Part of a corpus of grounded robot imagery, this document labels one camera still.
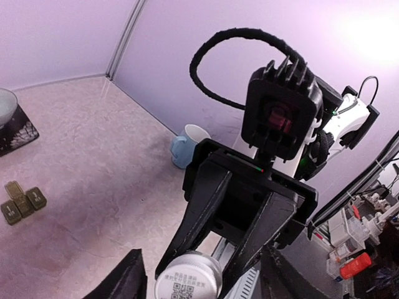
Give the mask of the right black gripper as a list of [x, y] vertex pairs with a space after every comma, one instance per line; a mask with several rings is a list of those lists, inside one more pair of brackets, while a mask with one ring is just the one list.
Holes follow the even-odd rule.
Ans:
[[188, 205], [155, 276], [213, 231], [237, 245], [223, 270], [221, 298], [259, 260], [264, 245], [291, 245], [318, 201], [315, 189], [273, 169], [270, 155], [249, 158], [211, 139], [196, 145], [183, 190]]

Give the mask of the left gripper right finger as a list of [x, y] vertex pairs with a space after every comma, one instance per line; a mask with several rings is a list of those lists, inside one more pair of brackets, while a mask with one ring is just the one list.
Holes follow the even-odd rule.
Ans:
[[263, 298], [336, 298], [337, 283], [326, 274], [327, 251], [317, 244], [284, 250], [265, 247], [261, 257]]

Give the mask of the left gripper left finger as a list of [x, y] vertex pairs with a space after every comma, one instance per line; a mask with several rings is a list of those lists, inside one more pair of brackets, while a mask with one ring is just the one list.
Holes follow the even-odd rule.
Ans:
[[84, 299], [145, 299], [147, 275], [141, 249], [132, 249]]

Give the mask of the white pill bottle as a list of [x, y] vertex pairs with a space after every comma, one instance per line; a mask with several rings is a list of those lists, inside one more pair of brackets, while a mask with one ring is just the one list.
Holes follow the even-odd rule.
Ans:
[[156, 279], [156, 299], [217, 299], [223, 278], [220, 263], [210, 255], [189, 251], [168, 264]]

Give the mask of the green three-compartment pill box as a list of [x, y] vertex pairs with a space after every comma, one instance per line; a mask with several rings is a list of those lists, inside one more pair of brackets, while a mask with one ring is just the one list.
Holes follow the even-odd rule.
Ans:
[[4, 188], [9, 199], [1, 204], [1, 213], [9, 225], [17, 224], [47, 205], [47, 199], [38, 187], [23, 191], [17, 181], [10, 181]]

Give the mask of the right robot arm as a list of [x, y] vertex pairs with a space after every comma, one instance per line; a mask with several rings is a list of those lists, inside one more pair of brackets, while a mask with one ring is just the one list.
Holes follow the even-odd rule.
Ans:
[[338, 94], [318, 77], [253, 77], [234, 146], [196, 140], [188, 204], [155, 270], [155, 297], [226, 298], [266, 247], [298, 238], [318, 202], [305, 182], [377, 116], [351, 88]]

